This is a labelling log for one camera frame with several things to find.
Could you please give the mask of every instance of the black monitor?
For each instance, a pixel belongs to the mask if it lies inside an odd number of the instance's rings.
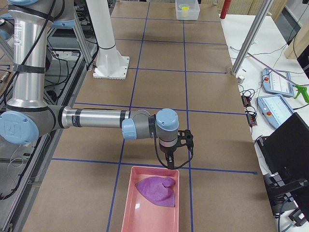
[[[309,127],[294,113],[262,141],[262,152],[270,171],[279,173],[285,184],[309,181]],[[291,189],[291,195],[309,221],[309,186]]]

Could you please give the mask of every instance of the blue tape line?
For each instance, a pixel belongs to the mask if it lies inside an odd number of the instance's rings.
[[[209,45],[227,45],[225,43],[206,43],[206,42],[185,42],[186,44],[209,44]]]
[[[123,19],[148,19],[148,20],[162,20],[162,21],[179,21],[178,19],[162,19],[162,18],[138,18],[138,17],[115,17],[111,18],[123,18]],[[205,23],[221,23],[221,21],[208,21],[208,20],[195,20],[196,22],[205,22]]]
[[[187,73],[216,73],[216,74],[227,74],[227,72],[213,72],[213,71],[188,71]]]
[[[150,70],[150,71],[166,71],[166,72],[181,72],[183,73],[184,70],[169,70],[169,69],[146,69],[146,68],[137,68],[138,70]]]
[[[115,40],[125,40],[125,41],[142,41],[137,39],[115,39]],[[164,41],[164,40],[143,40],[145,42],[155,42],[155,43],[183,43],[182,41]],[[186,44],[208,44],[208,45],[227,45],[225,43],[206,43],[206,42],[185,42]]]
[[[112,209],[114,207],[114,201],[115,201],[115,196],[116,196],[116,190],[117,190],[117,185],[118,185],[118,178],[119,178],[119,173],[120,173],[121,160],[122,160],[122,155],[123,155],[123,152],[124,152],[124,147],[125,147],[125,140],[122,141],[121,153],[120,153],[117,175],[116,175],[116,180],[115,180],[115,185],[114,185],[114,191],[113,191],[113,194],[112,194],[112,203],[111,203],[111,208],[110,208],[110,214],[108,216],[106,232],[108,232],[110,230],[111,219],[112,219]]]
[[[52,158],[52,160],[86,162],[86,163],[119,164],[118,162],[90,160],[90,159],[85,160],[85,159]]]
[[[151,110],[162,110],[163,108],[160,108],[160,107],[142,107],[142,106],[132,106],[131,108],[134,108],[134,109],[151,109]],[[186,110],[183,110],[183,109],[172,109],[172,110],[175,110],[175,111],[186,111]]]
[[[245,113],[219,112],[219,111],[204,111],[204,110],[189,110],[189,112],[210,113],[210,114],[225,114],[225,115],[246,115]]]
[[[141,42],[141,40],[135,40],[135,39],[115,39],[115,40],[127,40],[127,41],[140,41]]]
[[[187,65],[186,65],[186,52],[185,52],[185,30],[183,21],[183,52],[184,52],[184,77],[185,77],[185,101],[186,101],[186,114],[187,114],[187,128],[190,129],[189,123],[189,101],[188,101],[188,82],[187,82]],[[191,176],[191,162],[189,162],[189,195],[190,195],[190,220],[191,220],[191,232],[194,232],[194,220],[193,220],[193,198],[192,198],[192,176]]]
[[[147,16],[146,16],[145,25],[144,25],[144,31],[143,31],[143,37],[141,38],[140,54],[139,54],[139,59],[138,59],[138,62],[137,62],[137,70],[136,70],[136,73],[135,73],[134,84],[133,84],[133,91],[132,91],[132,95],[131,95],[130,108],[129,108],[129,110],[131,110],[132,102],[133,102],[133,98],[134,98],[134,91],[135,91],[135,85],[136,85],[137,75],[138,75],[138,72],[139,72],[140,57],[141,57],[141,51],[142,51],[142,48],[143,48],[143,42],[144,42],[144,38],[145,38],[145,31],[146,31],[146,26],[147,26],[147,17],[148,17],[148,13],[149,13],[149,7],[150,7],[150,3],[148,4]]]
[[[79,105],[98,105],[98,106],[110,106],[110,107],[122,107],[122,108],[134,108],[134,109],[153,109],[162,110],[160,107],[149,107],[149,106],[129,106],[129,105],[112,105],[112,104],[99,104],[99,103],[85,103],[76,102]],[[173,109],[176,111],[187,111],[187,112],[197,112],[197,113],[209,113],[209,114],[225,114],[225,115],[246,115],[245,113],[235,113],[235,112],[220,112],[220,111],[207,111],[207,110],[184,110],[184,109]]]
[[[141,167],[153,167],[153,168],[163,168],[162,165],[154,165],[154,164],[141,164],[141,163],[121,163],[121,165],[128,166],[141,166]]]
[[[162,167],[156,164],[143,164],[143,163],[127,163],[127,162],[112,162],[112,161],[101,161],[101,160],[90,160],[90,159],[69,159],[69,158],[52,158],[52,160],[59,161],[72,161],[72,162],[85,162],[85,163],[102,163],[102,164],[120,164],[120,165],[130,165],[130,166],[145,166],[145,167]],[[206,171],[206,172],[222,172],[222,173],[240,173],[240,174],[254,174],[257,175],[258,172],[254,171],[241,171],[241,170],[229,170],[229,169],[213,169],[213,168],[194,168],[194,167],[182,167],[181,169],[195,170],[195,171]]]
[[[75,102],[74,104],[78,105],[98,105],[98,106],[111,106],[111,107],[121,107],[121,108],[129,108],[128,105],[113,105],[113,104],[99,104],[99,103],[86,103],[86,102]]]

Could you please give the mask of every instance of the blue joint cap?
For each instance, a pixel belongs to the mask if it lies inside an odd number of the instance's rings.
[[[172,109],[162,109],[156,114],[156,124],[164,131],[178,130],[178,115]]]
[[[9,3],[17,6],[28,6],[36,3],[39,0],[8,0]]]
[[[14,19],[13,16],[11,16],[11,14],[9,14],[9,13],[5,13],[5,14],[0,15],[0,18],[3,18],[3,19]]]
[[[12,144],[24,145],[39,138],[39,129],[27,115],[7,111],[0,115],[0,135]]]
[[[133,119],[129,118],[122,121],[122,135],[126,140],[134,140],[137,138]]]
[[[7,40],[10,38],[10,34],[7,33],[6,31],[3,31],[0,29],[0,36],[4,39],[4,40]]]
[[[72,29],[75,26],[75,20],[69,21],[55,21],[52,25],[52,28],[56,29]]]

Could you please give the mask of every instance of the purple towel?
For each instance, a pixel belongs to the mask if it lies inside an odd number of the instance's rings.
[[[143,179],[135,186],[140,194],[153,204],[174,207],[175,193],[171,189],[174,184],[175,181],[170,177],[152,176]]]

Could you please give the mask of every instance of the red cylinder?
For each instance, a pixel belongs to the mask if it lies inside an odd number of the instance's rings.
[[[228,12],[228,9],[230,8],[230,4],[231,4],[232,0],[225,0],[223,7],[222,7],[222,11],[221,11],[221,15],[220,18],[221,19],[225,19],[225,16]]]

